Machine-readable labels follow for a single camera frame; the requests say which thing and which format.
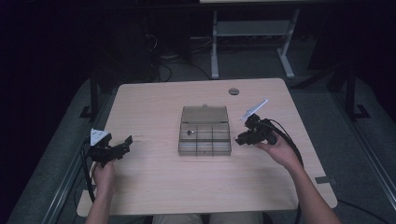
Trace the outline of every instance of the hand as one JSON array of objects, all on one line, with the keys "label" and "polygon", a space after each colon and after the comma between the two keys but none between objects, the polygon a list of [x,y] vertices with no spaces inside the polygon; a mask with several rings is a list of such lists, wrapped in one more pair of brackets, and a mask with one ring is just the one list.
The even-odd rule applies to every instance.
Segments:
[{"label": "hand", "polygon": [[93,171],[93,179],[97,187],[96,197],[107,196],[112,197],[115,188],[116,171],[114,168],[114,161],[109,161],[105,167],[100,163],[96,163]]},{"label": "hand", "polygon": [[274,161],[283,165],[287,170],[301,166],[296,154],[286,140],[274,131],[272,131],[272,134],[276,137],[274,145],[258,143],[254,146],[266,151]]}]

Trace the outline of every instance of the finger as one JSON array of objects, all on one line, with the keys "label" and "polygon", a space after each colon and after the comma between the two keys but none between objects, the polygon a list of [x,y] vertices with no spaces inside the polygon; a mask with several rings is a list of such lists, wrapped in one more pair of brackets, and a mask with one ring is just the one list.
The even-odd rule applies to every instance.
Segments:
[{"label": "finger", "polygon": [[270,148],[271,148],[270,145],[265,144],[265,143],[258,143],[258,144],[255,144],[254,146],[259,148],[259,149],[262,149],[262,150],[264,150],[266,152],[268,152],[270,150]]}]

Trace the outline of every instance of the metal stand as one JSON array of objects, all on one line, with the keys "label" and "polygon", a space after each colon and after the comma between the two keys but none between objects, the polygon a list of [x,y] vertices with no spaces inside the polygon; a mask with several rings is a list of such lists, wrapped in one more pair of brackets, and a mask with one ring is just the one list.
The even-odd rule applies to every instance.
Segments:
[{"label": "metal stand", "polygon": [[217,11],[214,11],[211,52],[212,78],[219,79],[218,36],[243,35],[284,35],[286,37],[285,43],[282,49],[277,50],[277,53],[287,78],[294,78],[286,53],[288,52],[299,13],[300,9],[295,9],[291,20],[284,21],[218,21]]},{"label": "metal stand", "polygon": [[277,50],[277,55],[279,56],[280,61],[282,62],[283,69],[285,70],[287,78],[294,78],[294,73],[291,70],[291,66],[289,64],[289,60],[286,57],[286,53],[288,52],[289,44],[291,41],[291,37],[293,36],[294,28],[296,26],[298,15],[300,14],[300,9],[295,9],[293,12],[293,17],[289,23],[288,31],[286,33],[286,42],[283,45],[282,49]]}]

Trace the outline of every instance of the dark background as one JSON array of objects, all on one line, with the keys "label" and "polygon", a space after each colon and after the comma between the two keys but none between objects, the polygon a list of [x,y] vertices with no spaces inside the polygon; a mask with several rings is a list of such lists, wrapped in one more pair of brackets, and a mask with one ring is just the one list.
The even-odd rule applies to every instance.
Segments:
[{"label": "dark background", "polygon": [[[386,0],[303,8],[294,38],[318,39],[312,68],[353,58],[359,77],[396,120],[394,8]],[[121,83],[150,82],[155,76],[150,64],[158,61],[158,55],[147,51],[144,34],[155,34],[165,43],[163,50],[172,49],[188,59],[190,35],[210,35],[212,22],[211,13],[204,10],[157,11],[147,20],[145,13],[98,14],[78,10],[73,2],[48,0],[2,1],[0,16],[2,223],[74,94],[93,71],[104,91]]]}]

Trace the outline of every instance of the person's right hand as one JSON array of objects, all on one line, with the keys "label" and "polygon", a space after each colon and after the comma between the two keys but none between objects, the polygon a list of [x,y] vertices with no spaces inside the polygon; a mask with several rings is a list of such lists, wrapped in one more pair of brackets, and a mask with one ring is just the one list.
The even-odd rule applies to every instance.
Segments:
[{"label": "person's right hand", "polygon": [[266,151],[274,161],[283,165],[287,170],[301,166],[296,154],[286,140],[274,131],[272,131],[272,134],[276,137],[274,145],[261,142],[254,146]]}]

